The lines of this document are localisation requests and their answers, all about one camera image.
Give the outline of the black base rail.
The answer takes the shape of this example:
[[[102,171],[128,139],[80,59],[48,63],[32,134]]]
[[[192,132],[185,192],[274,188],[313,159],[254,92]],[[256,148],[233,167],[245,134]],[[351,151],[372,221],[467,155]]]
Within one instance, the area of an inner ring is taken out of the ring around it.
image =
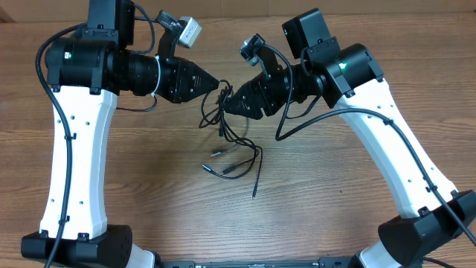
[[[363,268],[357,257],[320,257],[293,261],[162,261],[158,268]]]

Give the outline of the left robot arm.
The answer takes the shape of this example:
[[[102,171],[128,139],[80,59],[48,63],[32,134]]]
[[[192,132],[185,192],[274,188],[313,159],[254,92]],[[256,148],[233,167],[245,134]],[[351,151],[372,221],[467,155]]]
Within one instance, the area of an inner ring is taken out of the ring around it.
[[[121,91],[184,103],[217,89],[219,82],[177,57],[201,25],[190,16],[161,11],[143,15],[164,34],[145,51],[132,50],[132,1],[91,1],[84,23],[47,39],[35,69],[54,107],[54,148],[48,202],[39,229],[21,241],[22,256],[47,267],[159,267],[155,252],[136,246],[127,225],[108,222],[104,176],[109,129]]]

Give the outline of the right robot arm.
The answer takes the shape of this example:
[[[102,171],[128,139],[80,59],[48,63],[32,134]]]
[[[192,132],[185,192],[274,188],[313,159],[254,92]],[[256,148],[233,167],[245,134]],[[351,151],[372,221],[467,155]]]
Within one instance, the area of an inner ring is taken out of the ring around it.
[[[378,228],[379,239],[357,253],[352,267],[416,267],[435,249],[469,233],[474,191],[459,191],[434,165],[402,117],[379,64],[356,43],[341,48],[319,9],[282,26],[296,64],[260,35],[239,52],[262,71],[224,102],[233,115],[259,120],[308,97],[324,100],[359,137],[382,173],[397,216]]]

